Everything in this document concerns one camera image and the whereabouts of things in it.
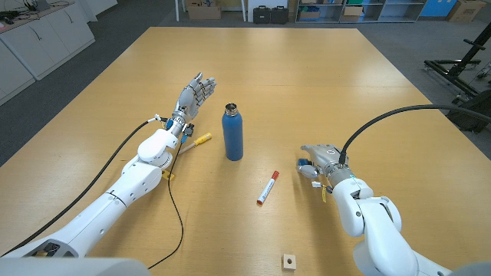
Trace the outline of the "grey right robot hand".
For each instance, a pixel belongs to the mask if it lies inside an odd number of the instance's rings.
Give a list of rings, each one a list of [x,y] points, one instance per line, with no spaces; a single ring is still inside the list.
[[[340,182],[350,178],[352,171],[348,164],[341,164],[339,158],[341,151],[332,144],[303,145],[301,150],[306,151],[310,159],[299,159],[297,170],[309,179],[316,179],[321,175]]]

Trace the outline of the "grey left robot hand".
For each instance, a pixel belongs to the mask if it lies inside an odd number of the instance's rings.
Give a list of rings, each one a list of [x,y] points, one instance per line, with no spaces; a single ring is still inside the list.
[[[190,123],[198,114],[199,108],[213,94],[215,87],[214,77],[203,80],[203,73],[199,72],[181,91],[173,116]]]

